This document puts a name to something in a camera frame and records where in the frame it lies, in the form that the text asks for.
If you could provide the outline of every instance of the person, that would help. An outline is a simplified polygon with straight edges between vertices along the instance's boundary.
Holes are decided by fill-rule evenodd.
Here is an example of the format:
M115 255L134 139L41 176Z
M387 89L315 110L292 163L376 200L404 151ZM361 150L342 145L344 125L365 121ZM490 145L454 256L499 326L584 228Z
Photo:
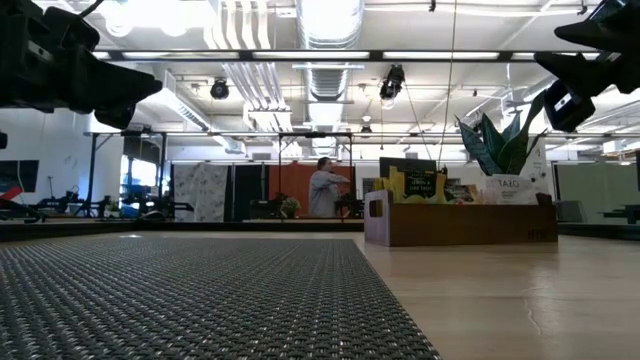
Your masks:
M333 163L328 157L318 160L318 170L309 180L309 213L314 217L336 217L335 202L340 199L338 184L349 179L332 173Z

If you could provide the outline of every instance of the orange wall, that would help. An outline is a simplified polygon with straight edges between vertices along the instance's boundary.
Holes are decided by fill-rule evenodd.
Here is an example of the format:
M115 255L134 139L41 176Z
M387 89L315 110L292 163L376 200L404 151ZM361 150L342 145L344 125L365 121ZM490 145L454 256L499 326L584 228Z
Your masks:
M316 172L314 165L289 164L282 166L282 193L296 198L300 202L300 211L298 214L305 215L309 213L309 180L311 175ZM334 167L335 173L342 175L347 179L351 179L351 171L347 166ZM269 167L269 199L274 199L278 193L278 166ZM346 193L349 191L349 185L340 186L340 191Z

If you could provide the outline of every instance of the red object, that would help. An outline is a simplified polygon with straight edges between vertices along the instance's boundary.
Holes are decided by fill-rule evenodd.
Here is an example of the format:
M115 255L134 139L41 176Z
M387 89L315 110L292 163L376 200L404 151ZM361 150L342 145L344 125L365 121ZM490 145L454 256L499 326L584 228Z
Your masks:
M347 166L336 166L334 173L342 175L351 181L351 170ZM300 215L309 214L309 181L311 175L317 171L312 165L289 164L282 166L282 193L296 198L300 202ZM340 186L340 192L349 191L349 184ZM269 168L269 199L273 200L278 193L278 166Z
M14 186L11 189L9 189L9 191L7 191L6 193L0 195L0 199L12 200L13 198L15 198L20 194L22 194L22 189L19 186Z

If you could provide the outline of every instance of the gray mat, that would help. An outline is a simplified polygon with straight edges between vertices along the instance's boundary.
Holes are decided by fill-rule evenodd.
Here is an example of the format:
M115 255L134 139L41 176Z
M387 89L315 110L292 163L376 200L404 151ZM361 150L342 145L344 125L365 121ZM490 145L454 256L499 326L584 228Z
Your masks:
M0 247L2 359L440 359L349 240Z

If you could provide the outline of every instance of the black camera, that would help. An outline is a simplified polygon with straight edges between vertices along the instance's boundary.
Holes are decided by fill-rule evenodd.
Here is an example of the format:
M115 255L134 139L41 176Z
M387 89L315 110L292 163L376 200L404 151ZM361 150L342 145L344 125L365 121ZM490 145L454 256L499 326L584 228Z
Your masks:
M7 134L0 131L0 150L6 149L8 142L9 142L9 136L7 136Z
M211 97L216 100L224 100L229 97L229 86L227 79L218 78L211 87Z
M404 83L404 70L402 65L391 65L391 69L386 78L382 81L380 88L380 98L382 100L393 100L402 91Z
M95 111L125 129L136 104L162 89L152 75L96 59L98 32L79 16L29 0L0 4L0 107Z
M554 129L575 131L595 113L591 98L611 85L624 94L640 87L640 0L603 0L587 20L558 27L555 35L602 53L594 60L582 54L535 54L538 64L558 77L543 94Z

